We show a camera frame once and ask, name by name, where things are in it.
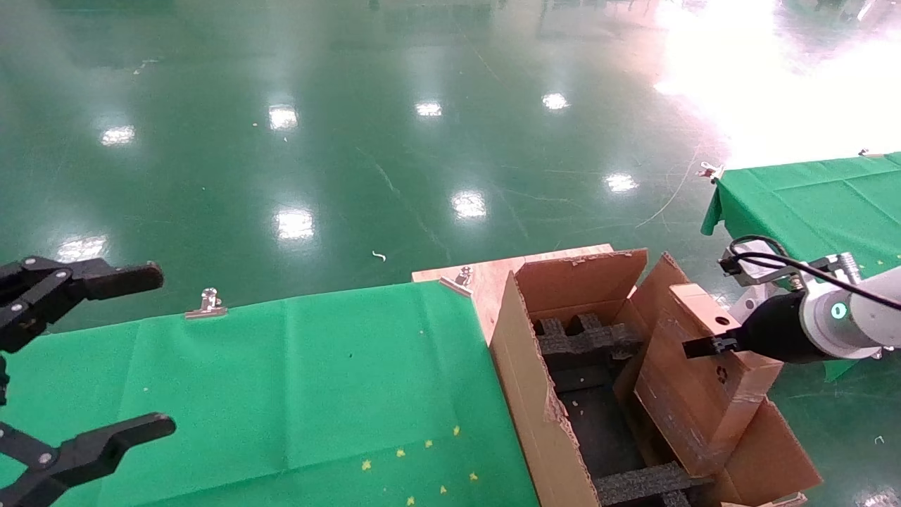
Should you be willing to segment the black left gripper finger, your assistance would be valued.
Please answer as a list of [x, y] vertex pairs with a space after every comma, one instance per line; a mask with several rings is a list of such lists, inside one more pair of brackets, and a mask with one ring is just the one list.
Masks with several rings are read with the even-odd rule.
[[1, 267], [1, 349], [16, 353], [82, 301], [105, 301], [164, 285], [157, 263], [111, 266], [102, 258], [62, 263], [28, 257]]
[[2, 455], [25, 466], [3, 487], [4, 506], [51, 506], [68, 490], [112, 475], [132, 448], [175, 433], [176, 421], [151, 412], [78, 434], [53, 447], [2, 423]]

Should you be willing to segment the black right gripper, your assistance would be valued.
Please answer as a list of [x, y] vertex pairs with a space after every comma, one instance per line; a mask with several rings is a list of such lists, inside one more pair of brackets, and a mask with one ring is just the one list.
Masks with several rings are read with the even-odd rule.
[[820, 362], [821, 350], [811, 343], [802, 327], [804, 297], [802, 292], [792, 292], [767, 299], [735, 330], [735, 339], [704, 337], [684, 342], [686, 358], [744, 350], [795, 365]]

